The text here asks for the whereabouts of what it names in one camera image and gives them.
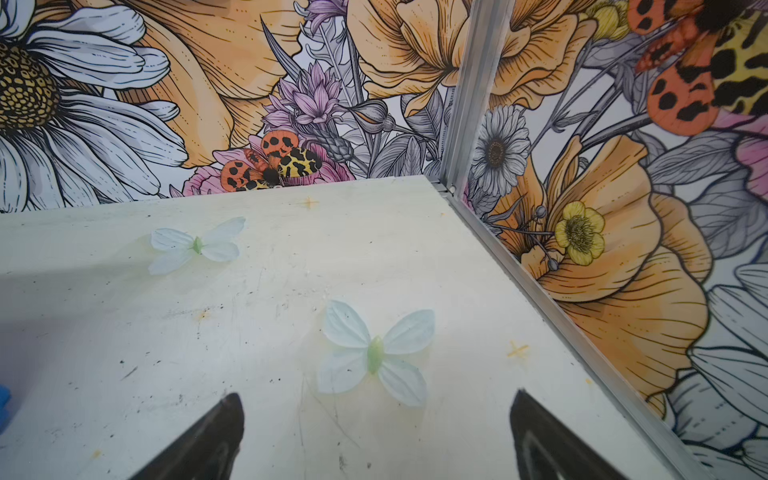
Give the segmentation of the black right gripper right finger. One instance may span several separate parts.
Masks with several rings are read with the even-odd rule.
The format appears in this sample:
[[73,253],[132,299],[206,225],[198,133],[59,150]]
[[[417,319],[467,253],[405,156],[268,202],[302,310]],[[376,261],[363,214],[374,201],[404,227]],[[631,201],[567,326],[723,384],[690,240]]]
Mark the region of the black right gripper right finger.
[[522,480],[626,480],[523,389],[516,392],[509,422]]

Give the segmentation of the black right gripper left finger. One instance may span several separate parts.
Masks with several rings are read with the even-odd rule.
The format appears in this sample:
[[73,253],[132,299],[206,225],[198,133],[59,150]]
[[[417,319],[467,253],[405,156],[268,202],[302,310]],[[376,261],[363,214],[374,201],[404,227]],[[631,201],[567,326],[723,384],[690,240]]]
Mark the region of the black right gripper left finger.
[[229,479],[244,431],[241,398],[230,393],[132,479]]

